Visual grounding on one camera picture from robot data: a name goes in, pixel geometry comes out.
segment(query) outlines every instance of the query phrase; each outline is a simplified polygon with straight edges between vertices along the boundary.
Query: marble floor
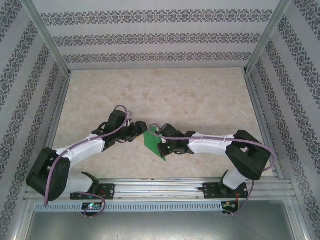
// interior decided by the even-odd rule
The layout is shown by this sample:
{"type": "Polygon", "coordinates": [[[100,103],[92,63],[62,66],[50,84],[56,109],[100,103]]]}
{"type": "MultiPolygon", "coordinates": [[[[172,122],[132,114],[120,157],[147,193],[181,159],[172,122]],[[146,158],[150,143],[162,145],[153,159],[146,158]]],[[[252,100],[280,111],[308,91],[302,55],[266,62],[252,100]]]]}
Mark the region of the marble floor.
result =
{"type": "MultiPolygon", "coordinates": [[[[262,141],[240,68],[86,70],[72,72],[54,149],[87,137],[119,104],[133,112],[134,121],[218,136],[243,129],[262,141]]],[[[228,158],[204,153],[172,154],[166,160],[147,149],[140,136],[91,156],[72,171],[97,178],[197,178],[221,177],[233,168],[228,158]]]]}

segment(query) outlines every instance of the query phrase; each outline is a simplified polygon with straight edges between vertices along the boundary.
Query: damask pattern border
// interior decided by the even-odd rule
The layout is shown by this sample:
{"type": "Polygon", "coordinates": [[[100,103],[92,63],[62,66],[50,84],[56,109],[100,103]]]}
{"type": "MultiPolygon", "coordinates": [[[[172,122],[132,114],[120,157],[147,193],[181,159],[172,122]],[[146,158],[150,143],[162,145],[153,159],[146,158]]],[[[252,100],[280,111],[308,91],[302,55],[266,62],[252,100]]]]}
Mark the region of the damask pattern border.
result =
{"type": "MultiPolygon", "coordinates": [[[[296,149],[295,143],[293,142],[293,139],[291,137],[291,134],[288,130],[287,123],[285,121],[285,118],[283,116],[283,112],[280,108],[279,102],[277,100],[277,97],[275,95],[275,92],[273,91],[272,85],[270,83],[270,79],[268,76],[268,73],[266,71],[266,68],[261,60],[261,58],[258,60],[258,62],[255,65],[255,68],[257,69],[257,72],[259,74],[259,77],[262,81],[262,85],[264,88],[264,91],[267,95],[268,102],[270,104],[275,122],[277,124],[279,133],[281,134],[281,139],[285,148],[285,151],[287,152],[288,160],[292,167],[292,172],[294,176],[296,177],[296,181],[298,182],[299,190],[301,191],[301,196],[303,197],[304,204],[306,205],[306,210],[309,212],[309,218],[312,221],[312,227],[315,228],[315,235],[317,238],[320,238],[320,212],[319,212],[319,206],[317,206],[317,200],[313,196],[313,191],[310,190],[310,183],[308,182],[308,177],[306,175],[305,169],[302,167],[302,163],[300,160],[300,157],[298,155],[298,151],[296,149]]],[[[253,85],[255,87],[255,90],[258,95],[257,87],[255,84],[255,81],[253,81],[253,85]]],[[[263,111],[263,104],[259,98],[260,105],[262,107],[263,111]]]]}
{"type": "Polygon", "coordinates": [[[140,23],[266,23],[271,9],[178,9],[42,13],[50,26],[140,23]]]}
{"type": "Polygon", "coordinates": [[[260,33],[138,33],[55,36],[58,47],[136,44],[256,44],[260,33]]]}
{"type": "Polygon", "coordinates": [[[2,106],[5,104],[5,99],[8,97],[8,94],[11,91],[13,83],[16,81],[16,77],[22,67],[22,64],[25,62],[28,52],[33,45],[38,31],[36,26],[32,21],[28,24],[25,29],[22,38],[20,39],[18,45],[16,46],[12,58],[10,58],[6,68],[1,75],[0,81],[0,111],[2,106]]]}
{"type": "Polygon", "coordinates": [[[315,0],[294,0],[316,38],[320,41],[320,6],[315,0]]]}
{"type": "Polygon", "coordinates": [[[300,129],[302,138],[305,145],[308,147],[308,152],[311,155],[311,159],[314,161],[314,166],[318,170],[320,175],[320,143],[315,136],[315,130],[312,129],[312,125],[309,123],[309,118],[304,110],[304,107],[299,100],[299,96],[296,93],[295,86],[292,84],[289,74],[285,68],[284,63],[272,41],[269,41],[265,46],[265,50],[269,55],[272,62],[273,69],[279,78],[279,82],[282,86],[286,99],[291,106],[292,113],[295,117],[295,121],[300,129]]]}
{"type": "MultiPolygon", "coordinates": [[[[37,113],[33,120],[33,125],[29,132],[29,136],[27,137],[27,142],[25,143],[25,147],[23,149],[23,153],[21,155],[21,159],[19,160],[19,166],[16,169],[14,174],[14,180],[12,181],[12,185],[9,190],[9,195],[7,196],[7,201],[4,204],[4,210],[1,212],[0,218],[0,239],[6,239],[6,234],[9,231],[9,227],[12,221],[12,217],[14,215],[14,210],[17,206],[18,196],[21,192],[21,188],[23,186],[23,181],[25,180],[25,176],[27,174],[27,169],[29,167],[30,159],[33,155],[34,147],[37,143],[37,138],[40,133],[41,126],[43,124],[43,120],[46,115],[46,111],[50,102],[50,98],[55,87],[58,74],[60,72],[59,66],[57,63],[54,63],[52,71],[50,73],[50,77],[46,84],[45,90],[43,92],[41,102],[38,106],[37,113]]],[[[62,86],[59,90],[59,96],[62,91],[62,86]]],[[[54,109],[56,109],[59,98],[55,103],[54,109]]]]}
{"type": "Polygon", "coordinates": [[[177,61],[247,61],[251,52],[147,52],[64,55],[67,64],[177,62],[177,61]]]}
{"type": "Polygon", "coordinates": [[[29,109],[29,105],[32,101],[32,97],[36,91],[38,82],[41,78],[42,72],[45,68],[47,60],[49,58],[50,51],[46,44],[43,45],[38,58],[34,64],[30,77],[24,87],[19,103],[14,111],[12,122],[10,122],[6,135],[3,138],[0,148],[0,180],[6,170],[6,165],[13,151],[13,147],[16,144],[17,136],[20,132],[23,121],[29,109]]]}
{"type": "Polygon", "coordinates": [[[304,77],[306,85],[310,88],[310,93],[312,93],[312,96],[320,109],[320,75],[317,72],[314,63],[310,60],[310,57],[308,57],[307,51],[303,47],[286,16],[280,20],[277,28],[294,58],[295,64],[298,66],[301,75],[304,77]]]}
{"type": "Polygon", "coordinates": [[[5,38],[11,24],[14,23],[21,9],[23,8],[19,0],[7,0],[0,10],[0,43],[5,38]]]}

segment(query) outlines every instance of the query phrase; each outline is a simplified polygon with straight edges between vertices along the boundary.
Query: robotic arm link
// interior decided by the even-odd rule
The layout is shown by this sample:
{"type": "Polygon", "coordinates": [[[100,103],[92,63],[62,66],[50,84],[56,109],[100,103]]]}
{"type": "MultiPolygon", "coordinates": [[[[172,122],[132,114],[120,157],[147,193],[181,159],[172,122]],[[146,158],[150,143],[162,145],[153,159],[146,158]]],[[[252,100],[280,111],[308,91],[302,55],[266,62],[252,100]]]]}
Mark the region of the robotic arm link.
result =
{"type": "MultiPolygon", "coordinates": [[[[86,172],[73,175],[70,170],[90,156],[106,151],[116,142],[132,142],[148,130],[145,122],[130,123],[131,120],[126,108],[125,112],[115,109],[108,121],[84,140],[56,150],[44,148],[27,176],[27,185],[48,196],[49,201],[56,200],[63,193],[97,194],[99,181],[95,177],[86,172]]],[[[166,123],[152,134],[164,139],[157,145],[162,157],[200,153],[228,157],[234,169],[227,171],[219,183],[219,190],[225,196],[247,180],[259,180],[271,156],[266,147],[244,130],[226,136],[203,135],[194,131],[183,134],[166,123]]]]}

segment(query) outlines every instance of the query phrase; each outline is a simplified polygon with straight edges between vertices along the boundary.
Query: wall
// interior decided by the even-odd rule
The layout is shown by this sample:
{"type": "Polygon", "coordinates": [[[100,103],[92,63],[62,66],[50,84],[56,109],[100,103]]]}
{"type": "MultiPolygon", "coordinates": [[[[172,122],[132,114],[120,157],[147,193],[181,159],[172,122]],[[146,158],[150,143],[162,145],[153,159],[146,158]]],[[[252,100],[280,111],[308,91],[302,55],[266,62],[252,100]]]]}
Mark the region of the wall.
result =
{"type": "Polygon", "coordinates": [[[11,235],[25,177],[45,146],[65,76],[21,2],[0,0],[0,240],[11,235]]]}
{"type": "Polygon", "coordinates": [[[251,72],[283,175],[292,179],[312,239],[320,239],[319,16],[319,1],[292,1],[251,72]]]}
{"type": "Polygon", "coordinates": [[[279,0],[35,0],[71,70],[245,67],[279,0]]]}

